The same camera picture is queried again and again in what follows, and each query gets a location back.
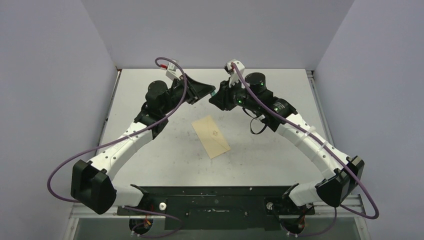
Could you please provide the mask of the cream paper envelope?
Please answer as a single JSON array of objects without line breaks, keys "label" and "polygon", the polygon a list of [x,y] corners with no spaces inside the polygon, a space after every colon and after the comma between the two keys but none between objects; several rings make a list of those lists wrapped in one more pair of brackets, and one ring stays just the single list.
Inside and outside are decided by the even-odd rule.
[{"label": "cream paper envelope", "polygon": [[191,125],[210,159],[231,150],[211,115],[193,121]]}]

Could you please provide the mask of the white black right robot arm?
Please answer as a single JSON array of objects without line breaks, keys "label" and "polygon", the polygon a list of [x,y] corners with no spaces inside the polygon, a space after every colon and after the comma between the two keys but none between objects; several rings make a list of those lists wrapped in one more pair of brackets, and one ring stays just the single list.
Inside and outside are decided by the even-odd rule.
[{"label": "white black right robot arm", "polygon": [[[364,161],[358,156],[348,156],[322,138],[315,127],[309,125],[290,103],[274,96],[267,89],[264,74],[250,73],[245,81],[262,105],[243,88],[241,82],[229,85],[227,80],[220,83],[218,92],[209,102],[222,111],[230,111],[236,106],[251,111],[266,127],[294,144],[323,176],[323,179],[292,186],[285,193],[287,197],[282,201],[283,209],[289,214],[296,214],[304,205],[319,201],[331,207],[339,207],[358,185],[349,171],[361,178]],[[270,114],[263,105],[293,125]]]}]

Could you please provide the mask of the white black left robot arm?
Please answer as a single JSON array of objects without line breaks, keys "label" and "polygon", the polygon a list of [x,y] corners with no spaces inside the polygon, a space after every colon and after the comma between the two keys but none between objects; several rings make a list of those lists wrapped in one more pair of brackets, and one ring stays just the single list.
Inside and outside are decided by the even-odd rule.
[{"label": "white black left robot arm", "polygon": [[144,145],[154,140],[168,124],[167,115],[180,104],[193,105],[215,91],[210,84],[188,77],[175,78],[171,86],[162,80],[149,84],[145,103],[128,129],[102,152],[88,161],[79,160],[72,168],[71,196],[101,215],[112,206],[127,205],[136,215],[149,210],[149,201],[135,185],[115,187],[114,177]]}]

